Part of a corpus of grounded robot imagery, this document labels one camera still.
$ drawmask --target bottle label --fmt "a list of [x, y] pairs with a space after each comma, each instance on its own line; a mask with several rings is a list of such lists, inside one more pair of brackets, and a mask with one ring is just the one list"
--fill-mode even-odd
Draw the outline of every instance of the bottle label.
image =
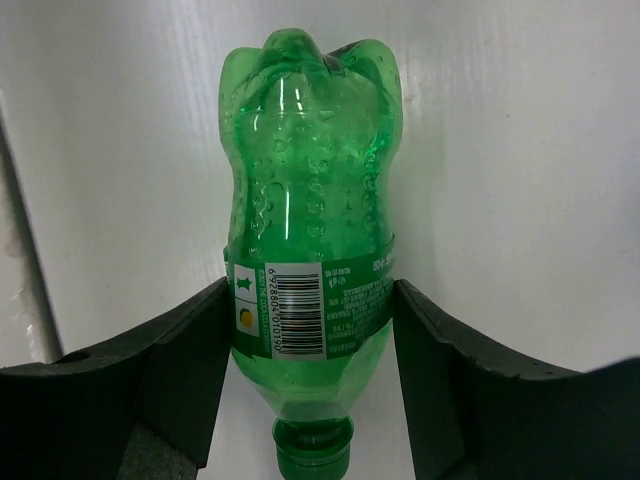
[[393, 242], [328, 262], [231, 260], [235, 348], [282, 360], [350, 355], [391, 318], [392, 266]]

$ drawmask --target barcode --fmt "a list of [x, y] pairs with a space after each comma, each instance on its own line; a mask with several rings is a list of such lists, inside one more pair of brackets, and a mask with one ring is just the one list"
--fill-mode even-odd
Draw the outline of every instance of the barcode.
[[321, 264], [267, 264], [266, 271], [273, 357], [326, 358]]

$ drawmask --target bottle cap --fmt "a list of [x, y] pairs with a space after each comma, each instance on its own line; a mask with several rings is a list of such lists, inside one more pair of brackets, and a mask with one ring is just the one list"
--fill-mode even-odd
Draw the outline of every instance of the bottle cap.
[[285, 480], [340, 480], [349, 468], [352, 437], [349, 417], [336, 421], [328, 430], [312, 427], [294, 432], [277, 420], [273, 438], [280, 473]]

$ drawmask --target yellow circle icon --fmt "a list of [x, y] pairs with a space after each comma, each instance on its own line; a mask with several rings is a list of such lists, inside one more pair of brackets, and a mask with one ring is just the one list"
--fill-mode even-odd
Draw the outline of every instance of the yellow circle icon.
[[253, 315], [251, 315], [251, 312], [246, 308], [240, 310], [240, 323], [245, 328], [251, 328], [251, 325], [253, 325]]

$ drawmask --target bottle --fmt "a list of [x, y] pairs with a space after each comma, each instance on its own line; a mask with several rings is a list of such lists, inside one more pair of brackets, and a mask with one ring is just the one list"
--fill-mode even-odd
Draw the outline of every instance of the bottle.
[[401, 98], [393, 54], [376, 40], [322, 55], [305, 32], [280, 30], [222, 69], [232, 355], [278, 416], [286, 480], [343, 477], [348, 412], [389, 337], [386, 183]]

